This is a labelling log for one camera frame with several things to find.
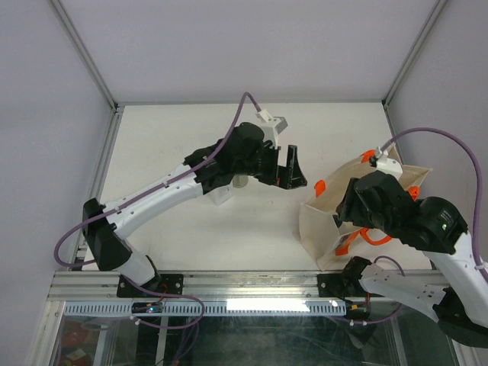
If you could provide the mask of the white square bottle black cap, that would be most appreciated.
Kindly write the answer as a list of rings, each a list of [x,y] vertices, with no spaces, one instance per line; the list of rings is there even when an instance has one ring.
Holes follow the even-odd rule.
[[[223,187],[216,188],[209,192],[207,196],[210,200],[216,205],[220,206],[221,204],[228,201],[234,195],[234,189],[232,185],[227,185]]]

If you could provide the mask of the green bottle cream cap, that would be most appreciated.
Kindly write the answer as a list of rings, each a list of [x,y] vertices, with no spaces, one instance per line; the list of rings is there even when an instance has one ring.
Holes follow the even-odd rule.
[[[244,188],[249,183],[249,177],[247,175],[235,175],[232,183],[235,189]]]

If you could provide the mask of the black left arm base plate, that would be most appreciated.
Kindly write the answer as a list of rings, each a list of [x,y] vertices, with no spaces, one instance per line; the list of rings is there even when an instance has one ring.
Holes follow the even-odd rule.
[[[147,284],[142,284],[141,287],[147,291],[157,292],[158,294],[182,294],[183,284],[183,274],[159,272],[156,279],[149,281]],[[151,294],[134,287],[124,276],[121,275],[119,277],[117,297],[136,298],[151,296]]]

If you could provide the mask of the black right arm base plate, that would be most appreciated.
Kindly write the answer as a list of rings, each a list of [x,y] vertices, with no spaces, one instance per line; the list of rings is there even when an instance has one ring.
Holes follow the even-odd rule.
[[[321,273],[316,276],[319,297],[346,299],[363,297],[364,291],[347,282],[339,273]]]

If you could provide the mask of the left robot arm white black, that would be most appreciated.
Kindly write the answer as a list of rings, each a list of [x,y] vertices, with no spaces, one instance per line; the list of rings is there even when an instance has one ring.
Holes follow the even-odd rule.
[[[186,201],[229,185],[236,176],[284,190],[307,185],[297,146],[287,148],[287,163],[279,165],[280,149],[263,129],[243,122],[215,144],[195,150],[182,164],[137,193],[102,204],[86,201],[82,218],[85,241],[101,271],[117,271],[143,296],[154,295],[160,277],[152,260],[132,248],[127,239],[140,226]]]

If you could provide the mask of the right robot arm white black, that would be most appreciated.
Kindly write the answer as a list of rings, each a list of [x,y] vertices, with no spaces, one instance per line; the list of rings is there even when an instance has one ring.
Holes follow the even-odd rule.
[[[448,282],[442,287],[408,279],[355,256],[341,273],[344,292],[388,297],[427,316],[456,342],[487,347],[487,279],[475,260],[474,237],[452,203],[414,200],[395,177],[374,171],[349,181],[336,212],[343,223],[379,229],[420,251]]]

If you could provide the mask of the beige canvas bag orange handles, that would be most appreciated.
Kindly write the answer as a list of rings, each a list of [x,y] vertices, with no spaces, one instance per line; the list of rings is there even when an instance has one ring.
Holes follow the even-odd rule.
[[[300,205],[300,242],[322,271],[342,269],[354,256],[374,260],[385,255],[407,270],[432,267],[415,249],[402,244],[378,229],[340,223],[336,208],[342,201],[350,178],[361,178],[375,170],[370,158],[379,155],[371,149],[335,168],[321,168],[314,178],[313,193]]]

